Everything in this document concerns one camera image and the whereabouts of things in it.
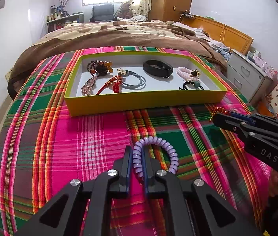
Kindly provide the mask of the red gold knot ornament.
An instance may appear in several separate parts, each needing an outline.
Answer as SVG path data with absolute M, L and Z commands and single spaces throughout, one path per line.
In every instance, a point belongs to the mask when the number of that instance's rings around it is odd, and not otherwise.
M 211 112 L 211 117 L 210 117 L 210 122 L 213 120 L 213 116 L 221 113 L 221 114 L 226 114 L 226 115 L 230 115 L 230 111 L 226 110 L 223 107 L 214 107 L 213 111 Z

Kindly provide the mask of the black fitness wristband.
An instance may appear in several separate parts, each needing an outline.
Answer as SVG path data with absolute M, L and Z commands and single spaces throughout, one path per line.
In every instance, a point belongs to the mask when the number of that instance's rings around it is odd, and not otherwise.
M 160 60 L 147 60 L 143 62 L 143 70 L 156 77 L 168 78 L 173 73 L 173 67 Z

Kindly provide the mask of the pink crystal bead strand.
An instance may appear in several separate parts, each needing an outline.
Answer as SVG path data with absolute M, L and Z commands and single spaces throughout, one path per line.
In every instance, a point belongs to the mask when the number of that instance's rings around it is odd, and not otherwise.
M 97 80 L 97 75 L 92 76 L 88 81 L 86 81 L 81 88 L 81 94 L 82 96 L 88 96 L 92 95 L 93 93 L 93 88 L 96 85 L 96 80 Z

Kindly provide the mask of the grey bedside drawer cabinet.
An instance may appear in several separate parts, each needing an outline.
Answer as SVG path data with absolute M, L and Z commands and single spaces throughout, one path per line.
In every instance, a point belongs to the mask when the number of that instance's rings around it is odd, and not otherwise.
M 246 56 L 237 50 L 231 51 L 227 62 L 227 78 L 256 108 L 268 93 L 273 80 Z

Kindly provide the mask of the pink green plaid tablecloth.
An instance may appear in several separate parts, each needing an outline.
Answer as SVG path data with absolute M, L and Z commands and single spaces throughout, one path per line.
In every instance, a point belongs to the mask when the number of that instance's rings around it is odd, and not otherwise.
M 202 178 L 260 229 L 270 169 L 245 153 L 235 134 L 213 125 L 213 104 L 70 116 L 69 76 L 92 53 L 42 60 L 13 102 L 0 132 L 0 235 L 13 235 L 72 179 L 95 178 L 148 135 L 176 149 L 178 177 Z

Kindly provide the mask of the wooden headboard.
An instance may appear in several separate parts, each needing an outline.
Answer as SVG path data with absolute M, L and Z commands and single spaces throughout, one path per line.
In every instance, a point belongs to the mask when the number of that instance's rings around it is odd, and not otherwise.
M 193 15 L 189 17 L 182 15 L 179 22 L 192 28 L 202 28 L 211 39 L 220 41 L 227 47 L 235 49 L 244 55 L 248 53 L 254 40 L 252 37 L 226 24 L 201 16 Z

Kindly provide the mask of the yellow shallow cardboard box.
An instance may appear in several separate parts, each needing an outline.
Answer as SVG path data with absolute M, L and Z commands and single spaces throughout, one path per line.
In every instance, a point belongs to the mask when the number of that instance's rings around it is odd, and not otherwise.
M 112 62 L 113 72 L 96 80 L 92 95 L 82 96 L 81 88 L 91 78 L 86 67 L 94 60 Z M 172 75 L 162 78 L 146 73 L 143 70 L 143 62 L 147 60 L 160 60 L 171 65 Z M 198 70 L 200 87 L 188 86 L 187 89 L 183 89 L 185 80 L 176 72 L 179 67 Z M 118 69 L 129 70 L 144 77 L 145 85 L 138 86 L 140 81 L 133 75 L 123 76 L 119 92 L 114 93 L 113 85 L 105 86 L 105 83 L 118 73 Z M 125 84 L 132 85 L 133 89 L 124 87 Z M 71 72 L 64 99 L 72 116 L 82 116 L 155 107 L 219 103 L 226 93 L 227 88 L 210 68 L 190 52 L 177 50 L 91 54 L 84 52 Z

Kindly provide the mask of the brown teddy bear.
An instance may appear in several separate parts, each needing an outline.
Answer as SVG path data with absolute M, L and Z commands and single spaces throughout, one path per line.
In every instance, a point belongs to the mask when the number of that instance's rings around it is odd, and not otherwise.
M 130 19 L 134 16 L 130 3 L 122 3 L 119 7 L 116 18 Z

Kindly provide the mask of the brown fleece bed blanket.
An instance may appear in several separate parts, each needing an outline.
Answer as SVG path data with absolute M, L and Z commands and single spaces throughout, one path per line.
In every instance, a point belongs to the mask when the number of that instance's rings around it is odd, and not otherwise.
M 100 23 L 71 23 L 50 32 L 27 48 L 18 58 L 7 91 L 15 99 L 18 91 L 37 64 L 51 56 L 88 48 L 106 46 L 144 46 L 189 51 L 226 70 L 226 60 L 209 41 L 186 26 L 173 21 L 137 22 L 118 20 Z

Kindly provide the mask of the cluttered wall shelf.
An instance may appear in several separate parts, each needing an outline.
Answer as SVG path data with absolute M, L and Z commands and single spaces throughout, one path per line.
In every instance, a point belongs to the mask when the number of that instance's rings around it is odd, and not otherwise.
M 68 11 L 64 11 L 62 6 L 50 7 L 50 15 L 46 17 L 46 25 L 48 33 L 61 29 L 70 23 L 83 23 L 84 13 L 77 12 L 69 14 Z

